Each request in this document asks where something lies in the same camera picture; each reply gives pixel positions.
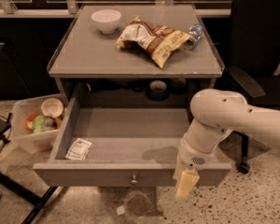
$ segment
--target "open drawer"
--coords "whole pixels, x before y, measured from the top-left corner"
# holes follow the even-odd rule
[[[80,82],[48,162],[34,169],[49,186],[172,186],[188,107],[184,94],[153,102],[144,91],[93,93]],[[77,138],[92,142],[86,160],[66,160]]]

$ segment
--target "snack bag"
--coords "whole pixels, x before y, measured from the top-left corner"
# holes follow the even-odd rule
[[[160,68],[163,68],[170,54],[189,37],[187,33],[165,25],[143,22],[135,17],[122,32],[117,47],[126,49],[138,44]]]

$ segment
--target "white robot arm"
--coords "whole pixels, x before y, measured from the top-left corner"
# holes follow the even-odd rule
[[[278,110],[249,105],[238,92],[214,89],[195,94],[190,110],[194,120],[180,142],[174,175],[176,198],[186,197],[200,176],[208,185],[224,178],[231,164],[220,161],[215,150],[232,131],[280,151]]]

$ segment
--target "speckled floor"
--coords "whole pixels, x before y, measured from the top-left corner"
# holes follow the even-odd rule
[[[0,115],[6,116],[13,104],[0,102]],[[183,202],[175,201],[175,189],[170,187],[58,188],[34,223],[280,223],[280,153],[252,141],[248,160],[251,170],[242,175],[234,167],[238,143],[233,134],[219,146],[233,164],[221,185],[195,188]],[[31,155],[10,142],[0,154],[0,171],[41,196],[48,187],[32,166],[48,156],[49,151]],[[125,212],[118,215],[122,207]],[[0,224],[22,223],[32,208],[0,185]]]

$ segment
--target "drawer front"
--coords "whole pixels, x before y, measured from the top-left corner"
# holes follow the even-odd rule
[[[52,187],[157,187],[173,186],[174,170],[92,170],[72,164],[36,164],[36,173]]]

